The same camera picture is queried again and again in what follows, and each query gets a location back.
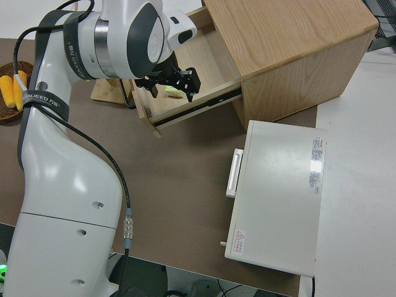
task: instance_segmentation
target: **wooden box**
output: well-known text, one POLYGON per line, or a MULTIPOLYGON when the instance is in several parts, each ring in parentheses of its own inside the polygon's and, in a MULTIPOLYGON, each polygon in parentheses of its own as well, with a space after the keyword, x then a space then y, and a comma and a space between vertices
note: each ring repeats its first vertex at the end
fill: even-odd
POLYGON ((205 0, 189 14, 198 34, 176 51, 195 67, 192 103, 137 88, 139 117, 159 129, 233 101, 245 129, 250 119, 276 121, 342 94, 377 30, 361 0, 205 0))

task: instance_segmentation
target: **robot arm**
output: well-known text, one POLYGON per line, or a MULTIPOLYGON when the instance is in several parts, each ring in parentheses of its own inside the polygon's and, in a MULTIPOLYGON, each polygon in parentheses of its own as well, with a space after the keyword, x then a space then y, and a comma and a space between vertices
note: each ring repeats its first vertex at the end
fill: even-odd
POLYGON ((163 13, 160 0, 104 0, 101 13, 79 22, 80 14, 50 12, 40 26, 62 30, 36 35, 18 144, 25 197, 4 297, 109 297, 118 290, 105 268, 121 209, 119 179, 34 104, 67 121, 71 87, 80 79, 147 76, 153 89, 154 82, 177 87, 190 76, 183 90, 192 96, 199 89, 195 70, 181 71, 173 54, 196 34, 183 13, 163 13))

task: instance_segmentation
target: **warning label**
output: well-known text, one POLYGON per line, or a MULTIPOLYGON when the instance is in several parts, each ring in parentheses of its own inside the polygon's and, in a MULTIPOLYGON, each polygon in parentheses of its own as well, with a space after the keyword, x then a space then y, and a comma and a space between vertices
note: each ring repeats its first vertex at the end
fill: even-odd
POLYGON ((245 231, 235 230, 234 247, 233 247, 234 254, 242 254, 243 253, 243 247, 245 245, 245 237, 246 237, 245 231))

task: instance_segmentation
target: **wicker basket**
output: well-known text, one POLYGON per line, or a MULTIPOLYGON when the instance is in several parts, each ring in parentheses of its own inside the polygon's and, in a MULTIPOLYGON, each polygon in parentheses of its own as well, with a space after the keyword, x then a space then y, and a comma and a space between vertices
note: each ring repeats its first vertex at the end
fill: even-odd
MULTIPOLYGON (((19 70, 25 71, 27 74, 27 85, 30 83, 30 76, 33 71, 33 65, 28 62, 19 61, 18 62, 19 70)), ((10 77, 14 76, 14 65, 12 63, 8 63, 0 67, 0 77, 3 75, 8 75, 10 77)), ((3 100, 0 91, 0 124, 9 123, 16 119, 19 119, 22 116, 24 111, 19 111, 16 107, 15 108, 8 108, 3 100)))

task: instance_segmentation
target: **printed label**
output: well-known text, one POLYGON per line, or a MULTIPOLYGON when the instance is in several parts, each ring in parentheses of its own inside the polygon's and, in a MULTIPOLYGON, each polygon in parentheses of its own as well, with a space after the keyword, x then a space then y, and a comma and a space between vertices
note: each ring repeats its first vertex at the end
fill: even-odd
POLYGON ((319 194, 322 184, 323 139, 316 137, 312 142, 311 166, 309 167, 309 188, 319 194))
POLYGON ((245 244, 246 232, 243 230, 235 230, 233 254, 242 254, 245 244))

